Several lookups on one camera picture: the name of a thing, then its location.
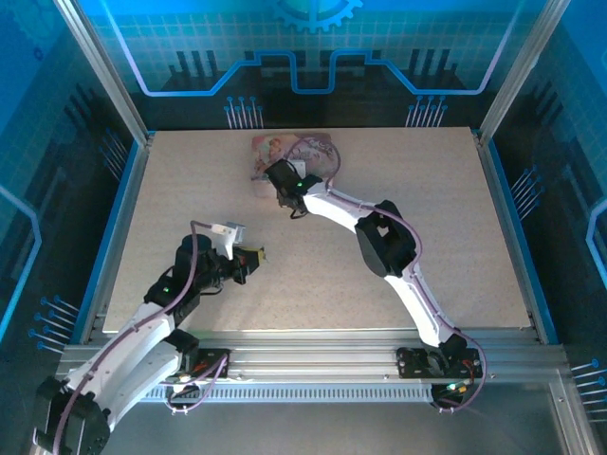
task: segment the blue edge trim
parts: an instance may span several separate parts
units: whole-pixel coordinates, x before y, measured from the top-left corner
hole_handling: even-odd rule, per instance
[[[512,220],[512,226],[514,226],[516,240],[519,243],[519,246],[521,247],[521,251],[523,253],[524,267],[526,269],[527,275],[529,276],[529,280],[531,281],[531,290],[533,291],[536,302],[538,303],[539,314],[537,316],[541,319],[538,322],[542,324],[543,329],[545,330],[548,344],[559,344],[557,330],[554,327],[554,322],[552,321],[552,317],[550,316],[550,310],[548,309],[548,303],[546,302],[546,297],[543,293],[542,285],[540,284],[540,277],[538,277],[538,272],[535,269],[533,260],[531,259],[529,245],[527,244],[527,240],[524,237],[523,225],[521,224],[521,220],[517,215],[516,206],[514,205],[514,199],[512,199],[512,194],[509,190],[510,187],[508,186],[508,182],[506,179],[506,173],[504,172],[504,168],[502,167],[502,161],[500,160],[500,157],[497,153],[497,148],[495,147],[493,139],[489,142],[488,148],[489,152],[491,153],[491,159],[493,160],[495,170],[497,172],[500,187],[502,188],[502,192],[504,193],[508,214],[510,216],[510,219]]]
[[[512,225],[514,226],[516,240],[518,241],[519,246],[521,247],[521,251],[523,252],[524,266],[529,276],[529,280],[531,281],[532,291],[538,303],[538,310],[540,313],[538,316],[540,317],[541,323],[546,332],[548,343],[558,344],[559,339],[557,337],[557,331],[554,327],[552,317],[550,316],[550,310],[548,309],[548,304],[546,302],[545,295],[543,294],[542,286],[540,285],[540,278],[538,277],[535,265],[533,264],[533,260],[531,259],[529,246],[527,244],[526,238],[524,237],[523,225],[521,224],[521,221],[519,220],[518,216],[516,216],[516,208],[514,205],[514,200],[512,199],[512,195],[510,194],[510,191],[507,191],[509,186],[506,180],[506,173],[504,172],[504,168],[502,167],[502,162],[500,160],[500,157],[498,156],[497,148],[495,147],[495,143],[493,142],[493,140],[489,142],[488,148],[489,152],[491,153],[491,159],[493,160],[499,178],[500,187],[502,188],[504,197],[506,199],[506,206],[508,209],[508,214],[512,219]],[[103,268],[103,264],[105,263],[105,258],[107,256],[107,250],[110,244],[110,240],[114,235],[116,221],[118,219],[120,207],[122,206],[122,200],[126,192],[127,183],[131,176],[131,172],[133,171],[137,152],[138,145],[136,142],[134,142],[133,147],[131,148],[131,153],[129,154],[129,159],[126,162],[126,167],[124,169],[124,174],[122,175],[122,179],[120,181],[118,192],[116,193],[116,199],[114,200],[112,211],[110,212],[110,216],[107,220],[107,226],[105,227],[105,232],[103,233],[103,238],[101,239],[99,253],[97,254],[95,264],[93,265],[91,278],[88,282],[88,285],[86,286],[86,291],[84,292],[83,304],[78,314],[78,318],[76,319],[72,338],[70,339],[70,343],[72,344],[78,343],[83,333],[84,325],[86,324],[88,312],[90,311],[90,306],[93,300],[93,295],[95,294],[95,289],[97,288],[101,270]]]
[[[107,250],[110,246],[110,241],[114,236],[116,222],[118,220],[118,214],[120,212],[120,207],[122,207],[124,194],[126,193],[126,187],[128,185],[129,179],[131,178],[131,173],[133,172],[135,158],[138,155],[138,150],[139,146],[137,142],[133,141],[133,146],[131,147],[129,158],[127,159],[126,165],[124,166],[124,173],[122,173],[122,179],[120,180],[118,191],[116,192],[114,204],[112,205],[110,216],[107,219],[105,232],[103,233],[103,237],[101,238],[101,244],[99,246],[99,252],[97,253],[97,259],[95,259],[95,263],[93,264],[91,278],[88,280],[86,291],[84,291],[83,304],[80,307],[78,317],[76,318],[76,323],[74,324],[74,331],[72,332],[72,337],[69,340],[70,344],[78,344],[83,334],[84,326],[86,325],[86,319],[91,309],[91,303],[93,302],[93,296],[95,295],[95,290],[97,289],[97,284],[101,276],[101,271],[103,269],[103,265],[105,264]]]

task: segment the glass panel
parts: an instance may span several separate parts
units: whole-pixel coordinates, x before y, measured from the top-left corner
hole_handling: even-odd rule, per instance
[[[54,4],[7,5],[0,12],[0,451],[22,453],[35,391],[55,373],[70,335],[132,138]]]
[[[605,2],[571,2],[494,138],[574,364],[607,358],[605,17]]]
[[[82,3],[148,127],[201,129],[477,127],[544,1]]]

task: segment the black bracket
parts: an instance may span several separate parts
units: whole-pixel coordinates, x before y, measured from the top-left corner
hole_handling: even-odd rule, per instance
[[[428,361],[428,352],[425,349],[399,348],[396,351],[396,366],[398,367],[398,377],[400,379],[468,379],[470,378],[470,369],[466,366],[468,363],[472,368],[472,374],[478,378],[483,375],[483,368],[475,349],[466,349],[460,354],[460,361],[448,367],[444,374],[437,375]]]
[[[222,355],[227,356],[226,364],[221,370],[221,373],[218,377],[225,379],[228,377],[228,368],[230,367],[230,350],[229,349],[198,349],[198,356],[196,358],[196,365],[199,369],[199,373],[202,373],[205,368],[209,368],[213,363],[221,358]],[[208,377],[214,377],[217,373],[217,370],[213,370],[209,373]]]

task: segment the gear logo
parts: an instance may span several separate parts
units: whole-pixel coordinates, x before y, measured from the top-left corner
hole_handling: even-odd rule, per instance
[[[307,28],[311,33],[319,29],[329,31],[331,26],[341,27],[343,18],[352,18],[353,9],[362,6],[361,0],[269,0],[274,17],[282,19],[285,27],[295,26],[297,31]]]
[[[59,24],[59,12],[52,0],[0,0],[0,11],[14,21],[37,46],[48,40]]]

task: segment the floor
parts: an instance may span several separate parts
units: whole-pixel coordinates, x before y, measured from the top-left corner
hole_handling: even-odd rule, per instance
[[[468,128],[315,131],[340,149],[339,190],[390,199],[419,230],[424,277],[457,325],[529,325]],[[249,144],[261,133],[156,134],[105,331],[117,331],[173,263],[191,219],[246,225],[245,244],[264,246],[268,258],[247,285],[204,300],[191,331],[413,327],[354,236],[320,217],[289,220],[274,199],[252,194]]]

